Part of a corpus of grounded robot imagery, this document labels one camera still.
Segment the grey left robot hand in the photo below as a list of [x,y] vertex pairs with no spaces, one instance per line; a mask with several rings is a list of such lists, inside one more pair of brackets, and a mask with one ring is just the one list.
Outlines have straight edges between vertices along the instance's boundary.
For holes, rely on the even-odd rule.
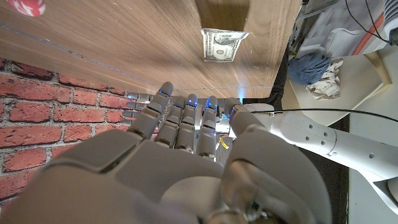
[[128,92],[126,97],[131,101],[126,103],[127,109],[123,110],[122,112],[121,124],[124,126],[130,126],[133,121],[142,113],[147,104],[150,103],[153,95]]

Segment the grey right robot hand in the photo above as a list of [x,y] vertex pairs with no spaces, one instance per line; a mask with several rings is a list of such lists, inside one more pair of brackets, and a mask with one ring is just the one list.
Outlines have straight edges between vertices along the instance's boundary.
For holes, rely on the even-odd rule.
[[230,98],[236,140],[219,164],[216,98],[196,133],[194,95],[160,121],[172,91],[165,82],[127,131],[105,131],[52,159],[1,222],[331,223],[322,176],[299,149]]

